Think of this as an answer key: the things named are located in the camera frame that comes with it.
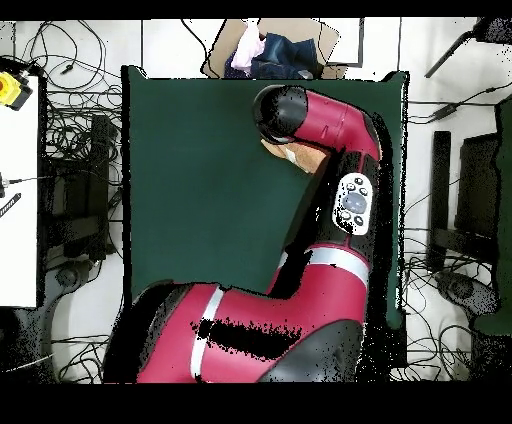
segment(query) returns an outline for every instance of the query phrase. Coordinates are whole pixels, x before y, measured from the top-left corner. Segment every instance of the metal bar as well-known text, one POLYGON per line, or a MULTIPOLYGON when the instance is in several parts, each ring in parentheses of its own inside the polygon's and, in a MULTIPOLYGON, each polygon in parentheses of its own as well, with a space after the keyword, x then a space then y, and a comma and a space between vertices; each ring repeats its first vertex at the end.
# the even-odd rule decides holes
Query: metal bar
POLYGON ((446 229, 448 226, 448 195, 450 189, 450 148, 451 133, 449 131, 435 131, 432 147, 432 176, 430 195, 430 225, 433 230, 429 233, 427 242, 427 255, 425 262, 427 269, 432 272, 440 271, 444 266, 446 248, 437 245, 433 235, 437 229, 446 229))

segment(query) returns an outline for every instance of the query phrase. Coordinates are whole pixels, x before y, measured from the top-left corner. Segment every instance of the white table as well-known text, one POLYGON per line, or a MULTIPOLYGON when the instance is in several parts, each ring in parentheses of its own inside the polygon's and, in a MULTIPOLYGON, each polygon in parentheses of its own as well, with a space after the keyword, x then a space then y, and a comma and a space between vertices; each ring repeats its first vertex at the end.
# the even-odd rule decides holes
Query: white table
MULTIPOLYGON (((2 179, 37 175, 38 80, 19 111, 0 106, 2 179)), ((0 218, 0 306, 35 307, 37 272, 37 180, 13 184, 0 199, 3 207, 16 193, 21 199, 0 218)))

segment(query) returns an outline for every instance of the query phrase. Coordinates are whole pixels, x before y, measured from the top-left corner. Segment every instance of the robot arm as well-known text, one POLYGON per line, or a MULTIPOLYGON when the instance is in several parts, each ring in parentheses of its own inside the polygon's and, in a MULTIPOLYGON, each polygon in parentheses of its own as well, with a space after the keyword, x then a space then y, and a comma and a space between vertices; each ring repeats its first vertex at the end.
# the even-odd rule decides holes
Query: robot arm
POLYGON ((333 154, 265 295, 170 282, 158 312, 145 318, 149 331, 130 317, 148 333, 138 382, 354 379, 375 235, 379 149, 372 121, 351 105, 291 86, 265 88, 253 113, 270 142, 309 143, 333 154))

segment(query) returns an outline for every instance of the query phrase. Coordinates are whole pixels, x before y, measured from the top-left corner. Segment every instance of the white stripe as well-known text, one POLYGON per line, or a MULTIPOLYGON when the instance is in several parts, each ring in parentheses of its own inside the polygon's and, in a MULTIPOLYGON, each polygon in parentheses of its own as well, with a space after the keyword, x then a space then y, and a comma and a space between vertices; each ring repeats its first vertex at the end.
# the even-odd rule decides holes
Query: white stripe
POLYGON ((344 269, 359 278, 368 288, 368 266, 357 256, 346 250, 333 247, 316 247, 307 252, 313 252, 309 263, 312 265, 334 265, 336 268, 344 269))
POLYGON ((288 158, 288 160, 297 165, 297 158, 295 157, 295 153, 293 153, 290 149, 287 149, 286 147, 284 148, 286 150, 286 157, 288 158))
MULTIPOLYGON (((213 292, 212 297, 210 297, 208 305, 206 305, 206 308, 203 312, 203 320, 213 321, 215 318, 215 313, 217 312, 217 308, 219 307, 220 301, 222 300, 222 296, 224 296, 224 291, 217 287, 213 292)), ((201 362, 203 361, 203 354, 206 349, 207 340, 207 337, 200 339, 199 333, 198 336, 196 336, 196 340, 194 341, 194 346, 192 348, 192 357, 190 358, 190 373, 192 374, 192 377, 201 375, 201 362)))
POLYGON ((281 255, 281 259, 279 259, 279 265, 277 265, 277 269, 281 268, 284 265, 286 259, 288 259, 288 253, 283 252, 283 254, 281 255))

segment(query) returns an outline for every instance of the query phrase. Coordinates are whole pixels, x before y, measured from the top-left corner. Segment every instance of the white floor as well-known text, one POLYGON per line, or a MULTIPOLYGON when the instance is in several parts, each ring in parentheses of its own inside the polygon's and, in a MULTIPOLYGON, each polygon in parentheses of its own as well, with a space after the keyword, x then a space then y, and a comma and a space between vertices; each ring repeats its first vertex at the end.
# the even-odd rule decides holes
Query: white floor
MULTIPOLYGON (((322 18, 326 23, 343 34, 342 20, 322 18)), ((428 69, 464 31, 470 29, 476 18, 365 18, 363 41, 363 67, 349 68, 349 79, 381 80, 386 74, 397 69, 410 72, 409 115, 427 116, 442 106, 442 102, 457 102, 491 86, 504 85, 511 78, 512 62, 509 48, 478 44, 470 41, 459 50, 430 79, 424 78, 428 69)), ((186 31, 179 20, 144 21, 88 21, 89 25, 104 40, 107 47, 107 71, 119 75, 122 64, 143 66, 148 77, 158 78, 202 78, 199 71, 203 63, 203 51, 199 43, 186 31)), ((192 20, 191 27, 210 48, 222 20, 192 20)), ((27 41, 38 28, 38 22, 18 22, 16 25, 16 54, 20 56, 27 41)), ((93 66, 99 61, 98 41, 76 21, 60 22, 78 44, 78 59, 93 66)), ((357 37, 352 30, 345 31, 346 39, 340 40, 339 52, 344 57, 354 55, 357 37)), ((11 26, 0 23, 0 55, 12 54, 10 39, 11 26)), ((48 29, 46 44, 51 54, 73 56, 74 48, 57 29, 48 29)), ((39 43, 34 54, 42 54, 39 43)), ((63 85, 80 85, 90 78, 86 71, 73 71, 60 75, 55 71, 54 81, 63 85)), ((119 84, 115 76, 107 76, 109 84, 119 84)), ((94 90, 106 88, 104 82, 94 90)), ((407 139, 407 187, 406 207, 429 193, 430 156, 432 136, 435 130, 452 132, 451 177, 459 173, 458 151, 464 138, 494 132, 496 124, 492 106, 512 93, 512 87, 474 98, 472 105, 460 107, 456 114, 436 123, 427 125, 409 124, 407 139)), ((451 187, 450 216, 453 219, 456 208, 457 185, 451 187)), ((427 226, 428 201, 411 209, 406 217, 405 227, 427 226)), ((114 243, 120 249, 121 224, 112 223, 114 243)), ((425 242, 424 232, 408 232, 406 237, 425 242)), ((405 251, 424 252, 424 247, 412 240, 406 240, 405 251)), ((481 275, 488 281, 488 275, 481 275)), ((123 264, 117 255, 112 255, 103 264, 103 269, 93 283, 67 296, 59 305, 54 320, 54 338, 109 334, 115 319, 121 297, 123 264)), ((437 337, 441 328, 452 323, 467 324, 460 308, 441 299, 434 289, 426 286, 409 290, 408 302, 427 319, 437 337), (421 311, 426 298, 426 309, 421 311)), ((425 323, 418 315, 407 318, 408 334, 411 340, 427 336, 425 323)), ((443 338, 450 348, 467 350, 467 335, 452 330, 443 338)), ((423 347, 411 349, 434 349, 432 342, 423 341, 423 347)), ((67 348, 56 352, 57 365, 69 361, 67 348)), ((428 358, 430 353, 411 353, 411 359, 428 358)), ((432 368, 416 367, 424 378, 433 378, 432 368)))

